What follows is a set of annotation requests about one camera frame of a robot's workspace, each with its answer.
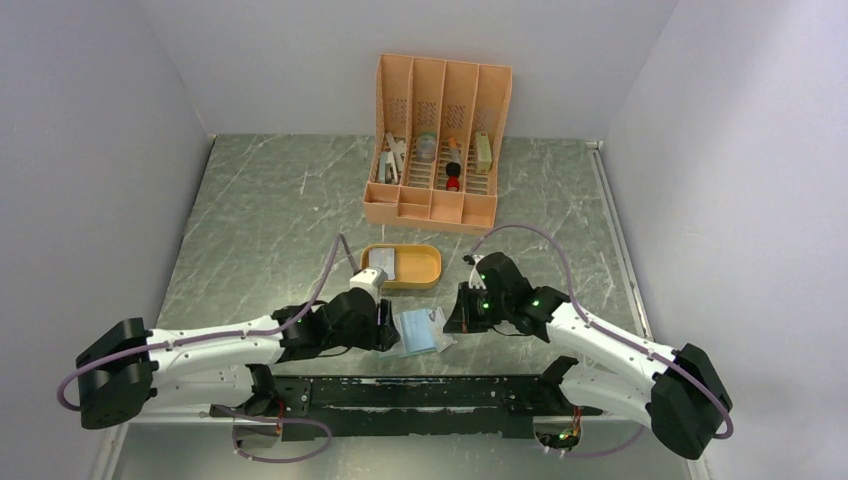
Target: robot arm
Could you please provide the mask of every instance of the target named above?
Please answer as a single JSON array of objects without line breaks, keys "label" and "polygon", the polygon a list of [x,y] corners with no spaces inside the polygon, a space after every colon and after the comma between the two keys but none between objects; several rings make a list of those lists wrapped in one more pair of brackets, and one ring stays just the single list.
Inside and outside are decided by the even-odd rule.
[{"label": "robot arm", "polygon": [[[474,259],[466,260],[475,263]],[[671,359],[701,382],[727,411],[732,408],[730,397],[703,350],[691,344],[675,350],[626,332],[582,309],[587,322],[568,295],[550,287],[531,287],[503,253],[476,261],[470,285],[460,284],[457,299],[445,325],[446,333],[482,332],[507,320],[525,335],[596,360],[608,371],[572,368],[577,364],[575,359],[554,362],[548,371],[559,381],[561,398],[573,405],[600,408],[639,422],[685,458],[701,456],[723,417],[693,384],[653,355]],[[640,353],[623,341],[638,344],[648,353]]]},{"label": "robot arm", "polygon": [[[124,320],[77,357],[77,367],[116,352],[166,343],[169,348],[131,355],[79,377],[83,428],[101,429],[139,413],[166,407],[215,404],[264,411],[279,398],[269,365],[315,358],[335,347],[385,351],[399,339],[391,303],[380,298],[386,274],[366,268],[350,289],[274,334],[301,305],[234,325],[193,330],[144,328],[140,318]],[[181,344],[180,339],[201,338]]]}]

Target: drawer organizer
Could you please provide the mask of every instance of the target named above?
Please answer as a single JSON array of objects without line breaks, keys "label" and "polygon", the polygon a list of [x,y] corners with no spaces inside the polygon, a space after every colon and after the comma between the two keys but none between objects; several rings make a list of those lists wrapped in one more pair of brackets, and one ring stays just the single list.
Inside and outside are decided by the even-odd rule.
[{"label": "drawer organizer", "polygon": [[[365,186],[371,223],[479,234],[495,223],[500,154],[512,69],[495,65],[383,54],[377,65],[377,137]],[[400,184],[378,181],[380,155],[390,152],[386,133],[406,140]],[[492,165],[477,173],[475,138],[489,141]],[[436,156],[419,161],[421,134],[436,137]],[[460,150],[459,191],[447,191],[449,139]]]}]

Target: marble tabletop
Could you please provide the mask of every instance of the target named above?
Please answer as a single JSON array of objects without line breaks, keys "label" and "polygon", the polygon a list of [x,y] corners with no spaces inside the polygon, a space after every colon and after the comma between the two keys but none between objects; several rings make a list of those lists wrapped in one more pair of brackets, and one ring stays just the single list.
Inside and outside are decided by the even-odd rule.
[{"label": "marble tabletop", "polygon": [[[442,254],[441,281],[430,290],[384,291],[393,310],[442,307],[449,315],[462,261],[477,237],[372,225],[362,198],[373,137],[220,135],[215,141],[158,328],[187,329],[251,320],[306,301],[336,233],[359,261],[373,243],[425,243]],[[576,294],[598,316],[636,332],[626,280],[591,160],[582,141],[504,139],[496,225],[535,224],[564,245]],[[503,251],[534,286],[565,289],[556,252],[534,233],[496,233],[479,253]],[[350,269],[336,258],[321,298],[347,289]],[[503,324],[503,330],[511,326]],[[276,365],[277,374],[426,375],[540,373],[562,347],[494,332],[457,335],[442,353],[379,359],[375,352]]]}]

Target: yellow tray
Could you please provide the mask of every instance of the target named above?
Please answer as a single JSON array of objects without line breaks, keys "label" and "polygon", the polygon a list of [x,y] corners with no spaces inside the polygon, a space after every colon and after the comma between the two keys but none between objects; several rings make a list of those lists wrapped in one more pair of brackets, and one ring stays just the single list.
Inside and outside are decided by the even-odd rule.
[{"label": "yellow tray", "polygon": [[442,254],[435,247],[396,243],[368,245],[359,260],[362,268],[368,267],[368,252],[372,248],[395,249],[395,279],[386,280],[383,288],[424,290],[439,283],[439,277],[442,276]]}]

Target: white wall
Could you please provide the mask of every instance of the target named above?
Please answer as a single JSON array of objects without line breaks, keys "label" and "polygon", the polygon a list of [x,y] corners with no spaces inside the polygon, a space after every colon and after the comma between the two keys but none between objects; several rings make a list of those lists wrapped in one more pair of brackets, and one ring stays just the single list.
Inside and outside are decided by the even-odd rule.
[{"label": "white wall", "polygon": [[655,332],[735,403],[717,480],[848,478],[847,19],[681,0],[606,137]]},{"label": "white wall", "polygon": [[676,0],[141,0],[215,133],[374,133],[381,52],[514,67],[507,134],[600,139]]},{"label": "white wall", "polygon": [[56,385],[118,320],[155,321],[208,139],[134,1],[0,12],[0,478],[88,478],[102,435]]}]

